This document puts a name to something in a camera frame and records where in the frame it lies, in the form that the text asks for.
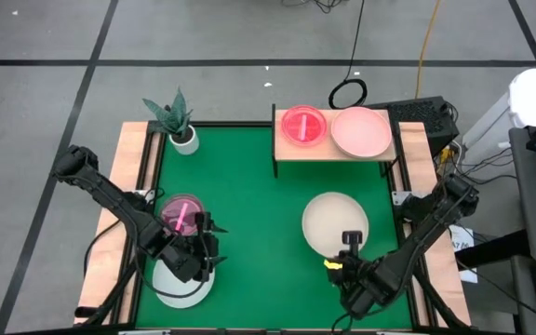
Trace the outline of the pale blue round plate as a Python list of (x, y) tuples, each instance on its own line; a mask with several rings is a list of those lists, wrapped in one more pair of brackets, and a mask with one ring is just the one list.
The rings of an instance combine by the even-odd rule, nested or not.
[(153, 286), (157, 290), (170, 294), (169, 296), (156, 294), (165, 305), (175, 309), (193, 307), (206, 298), (211, 291), (216, 273), (209, 275), (208, 281), (198, 282), (190, 280), (181, 282), (162, 261), (157, 261), (153, 272)]

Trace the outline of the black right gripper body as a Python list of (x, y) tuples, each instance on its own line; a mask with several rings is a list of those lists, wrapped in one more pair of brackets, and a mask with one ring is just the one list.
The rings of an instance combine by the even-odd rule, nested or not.
[(328, 259), (343, 264), (341, 270), (327, 269), (328, 281), (340, 292), (340, 304), (353, 319), (363, 319), (376, 303), (378, 292), (369, 281), (370, 261), (350, 253)]

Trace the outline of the artificial plant white pot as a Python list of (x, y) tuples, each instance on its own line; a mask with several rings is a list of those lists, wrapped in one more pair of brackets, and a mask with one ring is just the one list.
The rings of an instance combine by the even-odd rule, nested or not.
[(151, 131), (166, 134), (175, 150), (181, 155), (191, 155), (197, 151), (199, 139), (191, 124), (193, 111), (188, 109), (180, 88), (171, 105), (161, 107), (149, 99), (142, 101), (156, 118), (156, 121), (149, 126)]

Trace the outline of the beige round plate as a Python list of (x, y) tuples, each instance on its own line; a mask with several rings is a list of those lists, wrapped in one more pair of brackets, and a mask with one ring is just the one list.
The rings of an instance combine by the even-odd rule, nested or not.
[(326, 192), (314, 197), (301, 216), (301, 228), (308, 245), (325, 258), (337, 256), (348, 246), (342, 233), (360, 231), (361, 250), (369, 236), (369, 219), (361, 205), (347, 194)]

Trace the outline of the black desk leg bar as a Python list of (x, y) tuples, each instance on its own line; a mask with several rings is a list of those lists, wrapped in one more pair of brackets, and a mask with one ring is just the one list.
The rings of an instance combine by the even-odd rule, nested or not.
[(529, 240), (525, 230), (483, 242), (454, 253), (458, 268), (466, 270), (481, 265), (505, 261), (513, 256), (530, 256)]

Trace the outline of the pink transparent glass plate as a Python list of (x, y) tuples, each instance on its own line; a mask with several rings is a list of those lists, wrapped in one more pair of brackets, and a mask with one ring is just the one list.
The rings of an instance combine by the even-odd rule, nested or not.
[(165, 225), (182, 235), (196, 235), (195, 214), (202, 212), (202, 202), (192, 194), (175, 194), (162, 206), (160, 216)]
[(281, 119), (285, 138), (298, 146), (320, 143), (328, 130), (326, 117), (313, 106), (298, 105), (288, 109)]

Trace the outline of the wooden shelf black legs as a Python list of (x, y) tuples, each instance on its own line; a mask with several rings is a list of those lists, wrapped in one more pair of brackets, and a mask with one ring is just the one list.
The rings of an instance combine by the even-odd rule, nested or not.
[(333, 142), (330, 136), (330, 124), (333, 117), (341, 110), (320, 110), (326, 117), (328, 130), (326, 137), (314, 146), (298, 146), (288, 141), (281, 130), (281, 119), (287, 110), (276, 107), (272, 110), (272, 164), (273, 175), (278, 176), (278, 164), (280, 162), (342, 162), (342, 161), (367, 161), (367, 162), (394, 162), (398, 158), (395, 147), (395, 135), (393, 125), (388, 112), (380, 112), (390, 123), (392, 130), (392, 144), (385, 154), (372, 159), (358, 159), (342, 152)]

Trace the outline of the black computer box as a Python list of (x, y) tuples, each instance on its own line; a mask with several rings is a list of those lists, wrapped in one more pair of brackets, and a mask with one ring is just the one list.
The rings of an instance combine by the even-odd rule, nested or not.
[(422, 123), (432, 156), (438, 155), (459, 135), (456, 109), (441, 96), (384, 102), (372, 107), (387, 110), (399, 122)]

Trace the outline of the green table mat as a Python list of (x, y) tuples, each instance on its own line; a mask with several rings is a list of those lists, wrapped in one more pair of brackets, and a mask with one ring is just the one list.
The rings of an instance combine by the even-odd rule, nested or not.
[(339, 291), (323, 257), (302, 234), (306, 205), (325, 192), (347, 194), (364, 209), (362, 254), (396, 249), (387, 180), (375, 163), (272, 160), (270, 128), (202, 128), (191, 155), (165, 149), (159, 184), (167, 195), (192, 194), (221, 228), (223, 262), (204, 300), (187, 309), (141, 292), (140, 328), (329, 328), (342, 315)]

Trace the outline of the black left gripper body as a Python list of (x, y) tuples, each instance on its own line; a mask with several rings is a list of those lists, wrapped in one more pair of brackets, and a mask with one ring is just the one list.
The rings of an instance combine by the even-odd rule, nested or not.
[(208, 281), (214, 270), (209, 268), (208, 258), (219, 256), (219, 239), (205, 230), (210, 221), (213, 221), (210, 212), (197, 212), (196, 235), (186, 236), (167, 227), (160, 229), (158, 259), (182, 282)]

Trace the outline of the salmon pink round plate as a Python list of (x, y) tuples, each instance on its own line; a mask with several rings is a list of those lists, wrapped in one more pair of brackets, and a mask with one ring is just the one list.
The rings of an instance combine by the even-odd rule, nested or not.
[(330, 136), (342, 152), (358, 159), (376, 158), (392, 144), (390, 123), (380, 112), (364, 107), (338, 112), (331, 121)]

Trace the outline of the white paper sheet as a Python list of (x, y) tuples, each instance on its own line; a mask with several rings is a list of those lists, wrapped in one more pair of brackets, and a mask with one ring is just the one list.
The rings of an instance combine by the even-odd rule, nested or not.
[[(470, 228), (464, 228), (460, 225), (451, 225), (450, 239), (454, 252), (462, 251), (463, 249), (471, 248), (475, 245), (475, 239), (473, 230)], [(477, 284), (478, 277), (476, 275), (476, 269), (460, 270), (459, 272), (462, 282)]]

